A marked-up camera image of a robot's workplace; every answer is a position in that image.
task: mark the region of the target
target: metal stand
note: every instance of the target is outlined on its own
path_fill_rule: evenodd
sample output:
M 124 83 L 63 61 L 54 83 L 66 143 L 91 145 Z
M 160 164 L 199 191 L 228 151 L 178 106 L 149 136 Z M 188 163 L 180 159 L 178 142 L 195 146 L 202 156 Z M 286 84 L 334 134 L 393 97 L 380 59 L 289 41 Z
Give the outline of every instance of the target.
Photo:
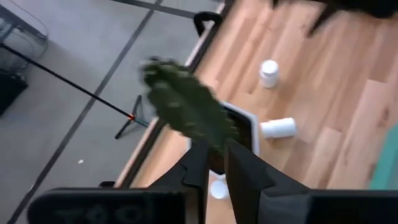
M 142 106 L 142 96 L 141 95 L 138 95 L 137 96 L 137 99 L 136 99 L 136 102 L 135 102 L 135 104 L 134 104 L 134 107 L 132 108 L 132 112 L 131 112 L 131 114 L 133 115 L 133 119 L 128 119 L 127 121 L 126 121 L 126 123 L 124 123 L 124 125 L 123 125 L 123 127 L 119 130 L 119 132 L 115 135 L 115 139 L 119 139 L 120 137 L 121 137 L 121 135 L 123 134 L 123 131 L 132 123 L 132 122 L 135 122 L 136 120 L 135 120 L 135 117 L 137 117 L 137 109 L 138 109 L 138 106 L 139 105 L 141 105 Z M 149 123 L 148 122 L 146 122 L 146 121 L 144 121 L 144 120 L 141 120 L 141 122 L 139 123 L 140 125 L 142 125 L 142 126 L 144 126 L 144 127 L 148 127 L 148 125 L 149 125 Z

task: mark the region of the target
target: plant pot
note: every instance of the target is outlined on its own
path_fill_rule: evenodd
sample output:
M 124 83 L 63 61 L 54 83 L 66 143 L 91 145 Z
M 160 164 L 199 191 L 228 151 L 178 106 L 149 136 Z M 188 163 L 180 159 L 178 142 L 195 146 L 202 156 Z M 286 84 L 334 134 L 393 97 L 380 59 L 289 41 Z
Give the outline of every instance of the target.
M 228 112 L 228 116 L 235 122 L 238 128 L 241 140 L 240 144 L 252 151 L 255 155 L 259 155 L 259 135 L 257 116 L 238 108 L 227 102 L 221 102 L 224 109 Z M 187 150 L 191 148 L 191 139 L 188 139 Z M 215 176 L 219 180 L 225 180 L 224 159 L 215 151 L 211 151 L 209 155 L 210 175 Z

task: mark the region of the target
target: white pot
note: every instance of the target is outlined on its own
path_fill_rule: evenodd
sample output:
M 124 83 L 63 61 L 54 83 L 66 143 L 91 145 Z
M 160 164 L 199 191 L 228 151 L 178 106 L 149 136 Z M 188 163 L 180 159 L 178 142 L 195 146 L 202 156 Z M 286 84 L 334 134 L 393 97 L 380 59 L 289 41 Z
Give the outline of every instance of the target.
M 257 116 L 249 113 L 245 110 L 242 110 L 241 108 L 238 108 L 235 105 L 232 105 L 231 103 L 227 103 L 227 102 L 221 102 L 221 104 L 231 110 L 234 111 L 240 115 L 243 115 L 245 118 L 247 118 L 248 120 L 250 120 L 251 123 L 251 145 L 252 145 L 252 149 L 251 151 L 255 154 L 255 155 L 259 155 L 260 154 L 260 144 L 259 144 L 259 130 L 258 130 L 258 120 L 257 120 Z M 189 150 L 191 148 L 191 139 L 187 138 L 187 150 Z M 216 172 L 210 170 L 210 175 L 215 176 L 218 180 L 225 180 L 226 176 L 225 174 L 219 175 Z

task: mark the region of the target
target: succulent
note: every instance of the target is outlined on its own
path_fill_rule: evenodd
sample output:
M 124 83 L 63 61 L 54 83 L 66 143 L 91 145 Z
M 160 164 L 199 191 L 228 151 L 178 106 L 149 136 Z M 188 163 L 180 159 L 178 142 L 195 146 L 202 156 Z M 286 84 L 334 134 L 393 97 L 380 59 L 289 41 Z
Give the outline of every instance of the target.
M 236 139 L 238 130 L 233 120 L 184 66 L 173 60 L 151 58 L 142 67 L 144 82 L 149 87 L 148 100 L 158 117 L 193 141 L 206 139 L 212 149 L 223 153 L 224 141 Z

